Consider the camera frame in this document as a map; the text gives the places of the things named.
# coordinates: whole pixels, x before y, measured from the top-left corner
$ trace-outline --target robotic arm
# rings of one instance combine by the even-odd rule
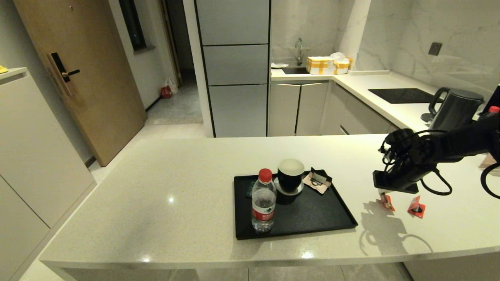
[[[488,194],[500,199],[500,196],[491,192],[486,185],[486,175],[500,166],[499,127],[500,119],[497,114],[451,131],[396,130],[385,138],[379,149],[384,153],[382,162],[385,169],[373,172],[373,183],[379,189],[415,194],[419,191],[416,182],[421,181],[428,191],[442,196],[449,195],[452,193],[452,187],[441,177],[437,164],[458,162],[466,156],[489,152],[497,163],[483,171],[481,184]],[[426,132],[431,134],[419,136]],[[389,149],[384,147],[385,143],[390,145]],[[449,187],[449,191],[430,189],[423,181],[423,177],[430,172],[435,172]]]

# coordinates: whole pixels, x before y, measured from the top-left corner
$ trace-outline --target kettle lid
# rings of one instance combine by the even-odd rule
[[[460,98],[464,98],[464,99],[478,100],[478,101],[484,100],[484,97],[482,95],[475,93],[473,91],[469,91],[469,90],[452,88],[452,89],[450,89],[449,93],[451,95],[454,95],[454,96],[457,96]]]

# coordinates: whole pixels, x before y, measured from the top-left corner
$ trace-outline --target electric kettle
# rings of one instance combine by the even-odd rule
[[[444,93],[447,93],[446,99],[436,111],[436,103]],[[442,87],[437,90],[434,100],[429,103],[429,112],[433,117],[429,129],[451,131],[468,125],[479,105],[484,102],[484,97],[478,93]]]

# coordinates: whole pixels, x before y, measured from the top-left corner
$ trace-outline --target kettle handle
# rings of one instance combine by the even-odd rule
[[[439,90],[437,90],[436,94],[434,95],[434,100],[429,103],[429,112],[430,112],[430,115],[432,115],[432,117],[436,117],[436,103],[439,101],[439,98],[440,96],[443,94],[443,93],[449,93],[450,92],[450,88],[448,87],[442,87],[440,88]]]

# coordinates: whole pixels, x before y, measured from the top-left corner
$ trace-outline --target window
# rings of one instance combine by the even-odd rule
[[[144,40],[144,34],[141,29],[141,23],[139,22],[134,0],[119,0],[119,2],[133,50],[139,51],[145,49],[146,41]]]

